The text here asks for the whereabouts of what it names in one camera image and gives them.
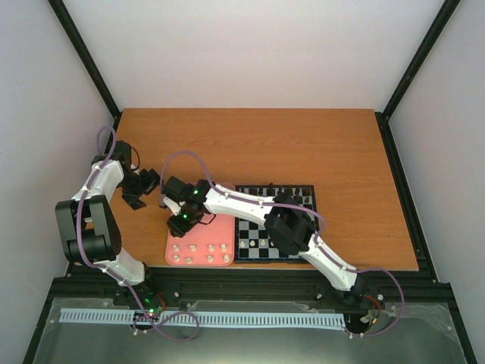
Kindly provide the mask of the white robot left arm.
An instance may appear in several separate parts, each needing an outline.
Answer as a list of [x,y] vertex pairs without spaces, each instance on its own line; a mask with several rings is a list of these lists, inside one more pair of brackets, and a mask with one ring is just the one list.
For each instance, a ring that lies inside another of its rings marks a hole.
[[119,285],[131,285],[130,294],[141,305],[156,300],[158,287],[146,279],[147,267],[123,247],[110,201],[116,189],[133,210],[146,207],[141,200],[160,183],[153,170],[138,169],[132,164],[135,149],[117,141],[111,154],[97,155],[91,171],[78,193],[59,202],[55,216],[64,255],[71,263],[97,268]]

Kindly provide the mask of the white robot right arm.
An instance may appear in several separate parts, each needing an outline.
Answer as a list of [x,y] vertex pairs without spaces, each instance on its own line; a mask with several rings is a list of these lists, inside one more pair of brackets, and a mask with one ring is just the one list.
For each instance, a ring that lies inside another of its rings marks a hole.
[[255,196],[199,180],[195,185],[170,177],[161,185],[161,207],[170,209],[171,236],[184,237],[202,216],[229,215],[261,225],[280,251],[302,257],[330,283],[346,306],[361,303],[367,281],[357,268],[336,254],[321,238],[311,220],[317,212],[300,206],[289,193]]

